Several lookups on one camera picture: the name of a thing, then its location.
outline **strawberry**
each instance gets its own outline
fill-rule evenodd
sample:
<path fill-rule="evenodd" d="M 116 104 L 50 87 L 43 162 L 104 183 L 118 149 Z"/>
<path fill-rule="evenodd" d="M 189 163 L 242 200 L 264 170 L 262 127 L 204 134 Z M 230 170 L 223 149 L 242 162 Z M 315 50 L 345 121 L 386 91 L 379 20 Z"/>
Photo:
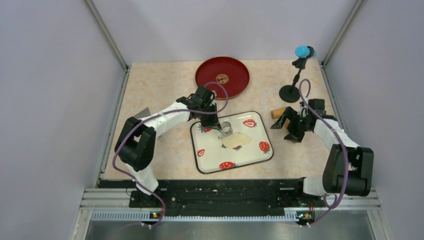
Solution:
<path fill-rule="evenodd" d="M 219 168 L 222 169 L 222 170 L 224 170 L 224 169 L 233 168 L 235 166 L 236 166 L 236 163 L 235 162 L 226 161 L 226 162 L 221 163 L 219 165 Z"/>
<path fill-rule="evenodd" d="M 241 148 L 242 148 L 242 146 L 241 145 L 238 145 L 236 147 L 233 147 L 232 149 L 234 149 L 234 150 L 236 150 L 238 152 Z"/>
<path fill-rule="evenodd" d="M 259 143 L 259 148 L 260 150 L 262 150 L 263 154 L 268 154 L 268 152 L 271 151 L 271 146 L 266 141 L 261 141 Z"/>
<path fill-rule="evenodd" d="M 203 154 L 205 154 L 205 150 L 204 149 L 200 149 L 199 151 L 197 151 L 197 155 L 199 157 L 203 156 Z"/>
<path fill-rule="evenodd" d="M 256 128 L 256 126 L 258 125 L 255 120 L 253 119 L 247 119 L 243 122 L 244 125 L 248 126 L 249 128 Z"/>
<path fill-rule="evenodd" d="M 208 127 L 203 127 L 203 126 L 198 126 L 199 130 L 201 131 L 202 134 L 205 134 L 207 132 L 209 132 L 210 130 L 212 130 L 212 128 L 208 128 Z"/>

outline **beige tabletop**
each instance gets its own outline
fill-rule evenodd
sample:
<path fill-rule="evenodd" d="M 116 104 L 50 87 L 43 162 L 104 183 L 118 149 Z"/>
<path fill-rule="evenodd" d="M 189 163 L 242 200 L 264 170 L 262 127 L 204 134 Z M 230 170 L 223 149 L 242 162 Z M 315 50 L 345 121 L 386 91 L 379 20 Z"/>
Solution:
<path fill-rule="evenodd" d="M 242 166 L 225 171 L 203 174 L 196 168 L 190 126 L 196 120 L 182 123 L 157 139 L 152 168 L 157 179 L 287 179 L 322 175 L 329 151 L 321 139 L 307 132 L 302 143 L 284 140 L 286 129 L 269 129 L 275 122 L 271 110 L 291 106 L 299 110 L 299 103 L 286 103 L 279 97 L 279 89 L 291 84 L 297 69 L 292 59 L 242 60 L 250 74 L 245 91 L 230 99 L 219 116 L 247 111 L 258 112 L 263 119 L 271 145 L 273 158 L 266 162 Z M 112 167 L 117 138 L 125 120 L 149 107 L 150 113 L 167 108 L 176 99 L 188 97 L 197 89 L 195 73 L 202 61 L 133 63 L 113 137 L 104 179 L 128 179 Z M 325 100 L 328 115 L 334 115 L 318 60 L 310 59 L 300 79 L 311 81 L 309 98 Z M 218 109 L 224 101 L 217 101 Z M 117 166 L 126 169 L 118 159 Z"/>

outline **red plate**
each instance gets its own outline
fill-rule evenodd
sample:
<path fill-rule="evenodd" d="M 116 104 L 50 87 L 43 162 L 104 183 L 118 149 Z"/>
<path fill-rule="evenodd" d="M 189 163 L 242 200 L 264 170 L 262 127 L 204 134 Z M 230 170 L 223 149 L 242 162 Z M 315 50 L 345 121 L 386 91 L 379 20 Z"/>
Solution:
<path fill-rule="evenodd" d="M 241 94 L 248 86 L 249 71 L 239 60 L 219 56 L 202 63 L 196 71 L 195 79 L 197 86 L 204 86 L 209 82 L 221 84 L 231 99 Z M 215 99 L 225 100 L 224 91 L 218 85 L 210 84 L 207 89 L 216 91 Z"/>

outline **white wall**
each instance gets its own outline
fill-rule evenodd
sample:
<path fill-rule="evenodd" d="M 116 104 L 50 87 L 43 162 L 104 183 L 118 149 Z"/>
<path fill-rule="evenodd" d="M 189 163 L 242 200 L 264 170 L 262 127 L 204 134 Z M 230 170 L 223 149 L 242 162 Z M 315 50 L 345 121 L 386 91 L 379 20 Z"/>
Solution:
<path fill-rule="evenodd" d="M 355 0 L 94 0 L 127 63 L 294 59 L 310 45 L 323 60 Z"/>
<path fill-rule="evenodd" d="M 424 1 L 367 1 L 328 65 L 395 239 L 422 239 Z"/>
<path fill-rule="evenodd" d="M 69 239 L 123 71 L 82 0 L 0 3 L 0 239 Z"/>

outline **white tray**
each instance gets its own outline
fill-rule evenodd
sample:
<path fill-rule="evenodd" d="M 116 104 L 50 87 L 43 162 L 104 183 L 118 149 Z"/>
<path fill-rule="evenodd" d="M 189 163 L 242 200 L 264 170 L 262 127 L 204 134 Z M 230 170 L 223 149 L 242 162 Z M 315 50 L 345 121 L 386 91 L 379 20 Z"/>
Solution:
<path fill-rule="evenodd" d="M 222 137 L 218 130 L 201 127 L 200 122 L 195 122 L 190 128 L 199 172 L 210 174 L 273 157 L 274 151 L 259 113 L 248 111 L 223 116 L 219 122 L 229 122 L 233 133 Z"/>

